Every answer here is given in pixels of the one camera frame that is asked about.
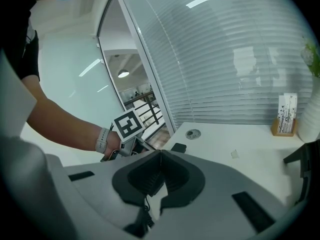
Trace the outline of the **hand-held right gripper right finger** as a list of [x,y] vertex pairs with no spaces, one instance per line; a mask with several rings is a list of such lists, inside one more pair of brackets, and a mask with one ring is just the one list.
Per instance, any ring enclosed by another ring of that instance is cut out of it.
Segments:
[[[175,152],[204,174],[202,192],[185,207],[165,208],[149,232],[149,240],[275,240],[298,218],[302,203],[290,208],[240,171],[209,160]],[[274,219],[258,233],[233,199],[246,192]]]

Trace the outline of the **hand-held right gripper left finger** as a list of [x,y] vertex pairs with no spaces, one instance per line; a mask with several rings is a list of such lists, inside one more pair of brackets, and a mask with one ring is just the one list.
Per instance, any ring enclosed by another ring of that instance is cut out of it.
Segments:
[[63,167],[47,154],[46,176],[51,191],[46,207],[45,232],[51,238],[146,238],[145,195],[127,203],[122,195],[139,194],[128,181],[129,171],[144,171],[157,160],[158,151],[114,161]]

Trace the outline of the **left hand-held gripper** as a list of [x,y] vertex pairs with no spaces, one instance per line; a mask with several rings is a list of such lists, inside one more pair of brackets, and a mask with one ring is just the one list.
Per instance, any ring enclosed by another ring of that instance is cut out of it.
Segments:
[[112,121],[109,130],[117,132],[121,139],[121,144],[119,150],[114,150],[109,159],[105,159],[103,156],[100,160],[101,162],[130,157],[136,155],[136,151],[157,150],[156,147],[142,139],[144,125],[136,114],[135,109],[129,109],[116,117]]

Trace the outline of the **small black object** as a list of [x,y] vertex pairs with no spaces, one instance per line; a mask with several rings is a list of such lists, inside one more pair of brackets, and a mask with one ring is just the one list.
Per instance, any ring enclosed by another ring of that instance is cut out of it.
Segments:
[[181,143],[175,143],[173,147],[171,148],[171,151],[178,152],[178,153],[185,153],[187,150],[187,146],[185,144]]

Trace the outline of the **black box device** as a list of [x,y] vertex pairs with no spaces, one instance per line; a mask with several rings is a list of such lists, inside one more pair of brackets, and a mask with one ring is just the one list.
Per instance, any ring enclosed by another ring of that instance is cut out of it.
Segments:
[[300,162],[300,178],[303,179],[300,197],[296,203],[308,200],[317,193],[320,181],[320,139],[305,143],[283,159],[285,164]]

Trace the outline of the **person's left forearm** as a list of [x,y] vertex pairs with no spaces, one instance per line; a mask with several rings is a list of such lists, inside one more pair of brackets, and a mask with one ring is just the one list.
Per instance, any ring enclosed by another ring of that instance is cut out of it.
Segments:
[[101,127],[81,120],[47,98],[36,75],[22,79],[36,99],[28,125],[44,138],[70,148],[95,151]]

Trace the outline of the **white desk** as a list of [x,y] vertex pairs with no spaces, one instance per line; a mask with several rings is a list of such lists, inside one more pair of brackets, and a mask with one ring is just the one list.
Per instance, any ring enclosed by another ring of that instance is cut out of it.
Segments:
[[[186,132],[198,129],[201,136],[187,139]],[[214,124],[184,122],[162,147],[186,145],[186,154],[232,167],[272,193],[284,206],[299,199],[303,179],[300,162],[285,164],[283,159],[304,142],[297,136],[273,136],[270,125]],[[231,152],[237,150],[239,158]]]

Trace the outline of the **person's left hand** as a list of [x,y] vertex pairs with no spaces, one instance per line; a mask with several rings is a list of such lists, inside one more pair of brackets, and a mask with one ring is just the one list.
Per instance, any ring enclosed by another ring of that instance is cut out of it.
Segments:
[[107,145],[104,152],[104,158],[109,159],[113,151],[119,150],[121,146],[121,139],[116,131],[110,131],[107,136]]

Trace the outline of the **black railing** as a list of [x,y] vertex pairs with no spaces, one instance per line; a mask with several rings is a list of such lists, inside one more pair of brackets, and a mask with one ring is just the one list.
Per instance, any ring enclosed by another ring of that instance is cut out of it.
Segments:
[[127,110],[135,109],[136,114],[145,127],[142,135],[144,140],[149,139],[165,125],[163,114],[153,91],[124,102],[124,106]]

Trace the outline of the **grey wristwatch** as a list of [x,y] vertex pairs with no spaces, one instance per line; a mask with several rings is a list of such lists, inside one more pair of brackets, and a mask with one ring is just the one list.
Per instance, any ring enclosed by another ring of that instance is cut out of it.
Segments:
[[102,128],[95,143],[95,151],[104,154],[108,146],[108,135],[110,130],[108,128]]

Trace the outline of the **frosted glass door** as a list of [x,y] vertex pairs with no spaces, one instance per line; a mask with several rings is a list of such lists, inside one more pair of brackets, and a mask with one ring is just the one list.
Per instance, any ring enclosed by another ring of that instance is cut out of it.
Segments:
[[80,129],[96,149],[101,128],[123,112],[95,36],[51,33],[44,36],[40,53],[40,84],[45,95],[76,118],[98,127]]

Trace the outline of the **white window blinds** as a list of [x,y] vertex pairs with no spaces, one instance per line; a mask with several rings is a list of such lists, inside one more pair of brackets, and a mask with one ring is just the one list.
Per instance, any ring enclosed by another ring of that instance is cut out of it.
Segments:
[[312,92],[301,57],[317,39],[292,0],[123,0],[176,127],[271,124],[279,96]]

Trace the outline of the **wooden card holder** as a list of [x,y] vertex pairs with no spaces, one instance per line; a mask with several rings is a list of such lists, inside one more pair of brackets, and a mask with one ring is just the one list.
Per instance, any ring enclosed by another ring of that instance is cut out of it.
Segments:
[[271,133],[278,137],[293,137],[297,128],[297,93],[284,93],[278,97],[278,111]]

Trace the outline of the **white vase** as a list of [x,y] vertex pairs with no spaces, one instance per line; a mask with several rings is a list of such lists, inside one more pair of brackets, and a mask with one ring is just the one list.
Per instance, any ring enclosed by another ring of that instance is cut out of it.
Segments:
[[320,78],[312,77],[312,92],[298,123],[298,136],[304,143],[315,141],[320,134]]

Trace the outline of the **person's black clothing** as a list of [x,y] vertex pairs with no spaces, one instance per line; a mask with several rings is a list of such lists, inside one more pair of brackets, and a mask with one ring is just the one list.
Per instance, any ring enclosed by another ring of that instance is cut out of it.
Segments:
[[30,22],[36,0],[0,0],[0,49],[17,76],[39,76],[39,38]]

